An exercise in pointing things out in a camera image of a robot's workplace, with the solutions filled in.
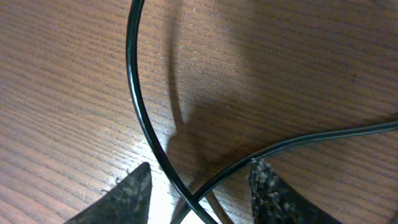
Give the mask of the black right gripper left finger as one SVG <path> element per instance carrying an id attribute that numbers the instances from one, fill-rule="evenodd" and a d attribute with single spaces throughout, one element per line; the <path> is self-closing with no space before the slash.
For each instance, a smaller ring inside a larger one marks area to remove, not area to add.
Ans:
<path id="1" fill-rule="evenodd" d="M 151 193 L 150 165 L 143 162 L 97 202 L 65 224 L 146 224 Z"/>

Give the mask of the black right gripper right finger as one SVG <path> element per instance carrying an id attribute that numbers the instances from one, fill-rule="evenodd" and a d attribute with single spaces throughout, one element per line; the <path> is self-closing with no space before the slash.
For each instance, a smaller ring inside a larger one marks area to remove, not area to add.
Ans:
<path id="1" fill-rule="evenodd" d="M 249 187 L 255 224 L 341 223 L 299 194 L 262 159 L 251 161 Z"/>

